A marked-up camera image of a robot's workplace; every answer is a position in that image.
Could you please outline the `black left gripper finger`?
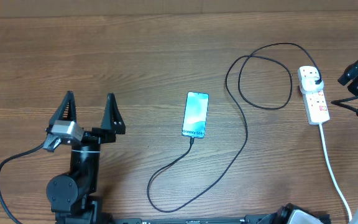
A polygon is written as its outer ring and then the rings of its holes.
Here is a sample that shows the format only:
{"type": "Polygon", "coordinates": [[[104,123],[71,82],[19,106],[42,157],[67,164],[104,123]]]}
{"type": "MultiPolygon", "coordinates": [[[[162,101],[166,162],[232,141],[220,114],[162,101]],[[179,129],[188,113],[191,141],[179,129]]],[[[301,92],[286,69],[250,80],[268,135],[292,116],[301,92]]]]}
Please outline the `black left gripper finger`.
{"type": "Polygon", "coordinates": [[[108,93],[101,129],[111,131],[114,134],[126,133],[126,126],[119,112],[114,93],[108,93]]]}
{"type": "Polygon", "coordinates": [[[57,120],[76,121],[75,97],[72,91],[67,91],[60,106],[49,120],[49,125],[53,125],[57,120]]]}

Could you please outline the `Galaxy smartphone blue screen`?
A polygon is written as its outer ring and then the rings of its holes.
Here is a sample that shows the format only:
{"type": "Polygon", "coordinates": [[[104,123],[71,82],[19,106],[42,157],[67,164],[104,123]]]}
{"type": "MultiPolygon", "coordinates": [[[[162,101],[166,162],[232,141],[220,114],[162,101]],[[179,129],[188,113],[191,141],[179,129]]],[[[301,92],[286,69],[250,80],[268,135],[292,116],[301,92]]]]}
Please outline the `Galaxy smartphone blue screen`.
{"type": "Polygon", "coordinates": [[[183,118],[182,135],[191,138],[204,138],[208,114],[209,95],[188,92],[183,118]]]}

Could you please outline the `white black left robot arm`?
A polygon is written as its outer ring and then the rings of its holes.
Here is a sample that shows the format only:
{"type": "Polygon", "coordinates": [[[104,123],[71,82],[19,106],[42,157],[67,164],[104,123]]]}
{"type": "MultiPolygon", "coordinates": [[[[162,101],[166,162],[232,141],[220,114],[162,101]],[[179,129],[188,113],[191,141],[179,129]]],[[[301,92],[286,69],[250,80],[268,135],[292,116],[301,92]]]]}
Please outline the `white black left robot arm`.
{"type": "Polygon", "coordinates": [[[68,91],[45,132],[42,148],[48,152],[60,145],[71,147],[70,170],[52,178],[46,189],[55,222],[113,223],[112,215],[102,211],[102,198],[93,194],[98,185],[101,145],[113,143],[118,134],[126,133],[114,94],[107,95],[101,126],[87,131],[77,123],[75,97],[68,91]]]}

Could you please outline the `white charger plug adapter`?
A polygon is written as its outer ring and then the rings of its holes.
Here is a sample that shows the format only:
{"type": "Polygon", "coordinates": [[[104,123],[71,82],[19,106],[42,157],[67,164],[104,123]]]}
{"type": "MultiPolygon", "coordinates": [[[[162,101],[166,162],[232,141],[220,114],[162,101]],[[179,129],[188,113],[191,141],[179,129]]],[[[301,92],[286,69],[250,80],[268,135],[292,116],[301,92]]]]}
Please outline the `white charger plug adapter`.
{"type": "Polygon", "coordinates": [[[324,82],[321,81],[319,84],[318,77],[301,77],[300,80],[300,91],[302,94],[312,94],[313,92],[321,91],[324,88],[324,82]]]}

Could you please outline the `white power strip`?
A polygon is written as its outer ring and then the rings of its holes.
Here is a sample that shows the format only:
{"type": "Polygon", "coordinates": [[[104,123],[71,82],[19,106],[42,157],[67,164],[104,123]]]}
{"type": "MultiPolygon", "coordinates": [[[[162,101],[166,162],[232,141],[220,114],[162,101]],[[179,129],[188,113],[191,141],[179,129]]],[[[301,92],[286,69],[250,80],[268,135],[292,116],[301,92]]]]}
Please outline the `white power strip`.
{"type": "MultiPolygon", "coordinates": [[[[301,77],[318,77],[317,68],[302,66],[297,71],[299,82],[301,77]]],[[[308,123],[311,125],[323,124],[330,120],[328,106],[323,90],[312,94],[302,94],[308,123]]]]}

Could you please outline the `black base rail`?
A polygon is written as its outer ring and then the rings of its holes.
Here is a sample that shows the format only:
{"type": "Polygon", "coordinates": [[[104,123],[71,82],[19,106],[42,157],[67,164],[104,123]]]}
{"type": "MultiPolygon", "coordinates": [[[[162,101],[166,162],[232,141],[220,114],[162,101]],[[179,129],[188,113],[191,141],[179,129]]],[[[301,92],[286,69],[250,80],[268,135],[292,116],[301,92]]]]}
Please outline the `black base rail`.
{"type": "Polygon", "coordinates": [[[113,218],[110,214],[103,213],[101,223],[112,224],[256,224],[273,223],[272,214],[246,215],[237,218],[179,218],[179,219],[154,219],[142,220],[140,218],[113,218]]]}

